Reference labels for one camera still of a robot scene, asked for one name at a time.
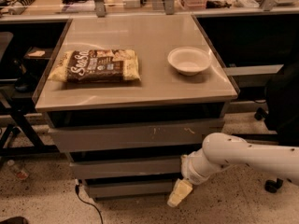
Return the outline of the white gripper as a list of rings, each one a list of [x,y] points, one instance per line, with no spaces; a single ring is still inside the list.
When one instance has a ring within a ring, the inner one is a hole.
[[[182,155],[181,173],[184,179],[176,181],[167,204],[177,207],[192,192],[192,185],[206,182],[211,176],[211,171],[210,163],[202,152]]]

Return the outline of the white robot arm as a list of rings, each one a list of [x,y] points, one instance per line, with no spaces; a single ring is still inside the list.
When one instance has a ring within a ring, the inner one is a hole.
[[[212,175],[239,164],[299,185],[298,147],[252,144],[238,136],[212,133],[199,150],[181,156],[183,178],[176,181],[167,204],[178,206],[194,185],[201,185]]]

